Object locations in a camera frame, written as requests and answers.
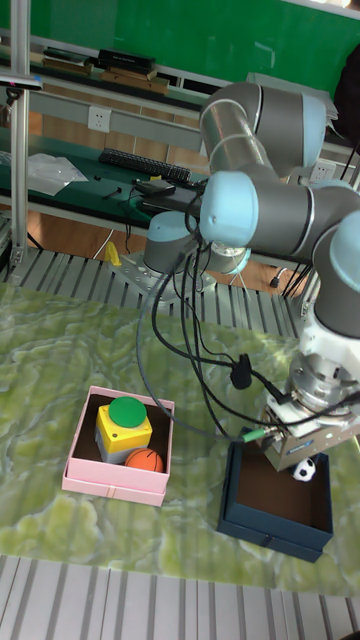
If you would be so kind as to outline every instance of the navy box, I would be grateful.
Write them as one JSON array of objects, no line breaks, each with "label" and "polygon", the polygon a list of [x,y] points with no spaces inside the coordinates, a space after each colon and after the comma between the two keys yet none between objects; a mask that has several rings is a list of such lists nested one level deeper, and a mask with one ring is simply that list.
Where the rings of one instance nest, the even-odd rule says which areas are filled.
[{"label": "navy box", "polygon": [[275,471],[265,455],[229,447],[217,530],[315,562],[333,536],[328,456],[310,482]]}]

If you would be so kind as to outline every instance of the wooden floor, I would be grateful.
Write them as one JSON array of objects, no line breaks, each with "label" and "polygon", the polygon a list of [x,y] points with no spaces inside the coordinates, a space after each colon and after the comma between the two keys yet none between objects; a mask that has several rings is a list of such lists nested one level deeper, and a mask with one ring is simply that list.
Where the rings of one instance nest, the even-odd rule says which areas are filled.
[{"label": "wooden floor", "polygon": [[[30,133],[41,135],[41,127],[42,116],[31,112],[29,119]],[[38,211],[29,211],[28,230],[44,249],[70,253],[85,258],[93,258],[109,235],[109,229],[41,214]],[[111,240],[114,242],[119,254],[126,253],[125,234],[123,232],[114,231]],[[130,252],[141,251],[145,246],[145,242],[145,238],[132,235],[128,242]],[[99,254],[98,259],[102,260],[104,254],[105,249]],[[292,275],[290,271],[283,273],[279,288],[273,289],[270,287],[270,281],[277,271],[277,268],[250,261],[241,275],[246,287],[249,289],[267,291],[273,294],[281,293]],[[213,275],[219,282],[224,284],[228,284],[233,278],[231,275]],[[242,286],[239,276],[233,284]]]}]

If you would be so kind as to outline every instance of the basketball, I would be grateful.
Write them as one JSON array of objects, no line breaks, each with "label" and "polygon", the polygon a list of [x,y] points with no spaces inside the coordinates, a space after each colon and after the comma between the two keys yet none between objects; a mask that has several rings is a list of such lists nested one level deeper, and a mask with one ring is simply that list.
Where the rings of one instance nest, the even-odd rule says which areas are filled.
[{"label": "basketball", "polygon": [[126,458],[125,467],[143,469],[144,471],[164,471],[163,461],[159,454],[152,449],[135,449]]}]

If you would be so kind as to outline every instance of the keyboard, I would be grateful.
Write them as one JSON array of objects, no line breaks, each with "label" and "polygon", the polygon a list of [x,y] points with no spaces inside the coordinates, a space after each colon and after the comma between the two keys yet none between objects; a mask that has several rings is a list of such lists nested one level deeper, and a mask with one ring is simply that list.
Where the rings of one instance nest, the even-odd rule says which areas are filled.
[{"label": "keyboard", "polygon": [[185,183],[191,179],[190,169],[177,167],[174,164],[160,162],[159,160],[135,156],[132,153],[125,153],[125,151],[117,151],[116,149],[104,149],[99,156],[99,162],[113,164],[116,167],[123,167],[124,169],[142,171],[150,176],[161,176],[174,182]]}]

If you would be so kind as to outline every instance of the pink box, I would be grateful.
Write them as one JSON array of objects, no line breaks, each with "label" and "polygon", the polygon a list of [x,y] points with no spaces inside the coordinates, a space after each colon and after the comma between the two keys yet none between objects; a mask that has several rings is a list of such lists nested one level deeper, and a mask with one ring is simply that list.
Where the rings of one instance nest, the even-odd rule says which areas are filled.
[{"label": "pink box", "polygon": [[[162,457],[163,473],[102,462],[94,438],[97,410],[120,396],[131,396],[145,404],[153,428],[149,447]],[[174,413],[173,402],[161,402]],[[62,489],[160,507],[170,476],[172,433],[173,421],[156,406],[152,398],[90,387],[67,459]]]}]

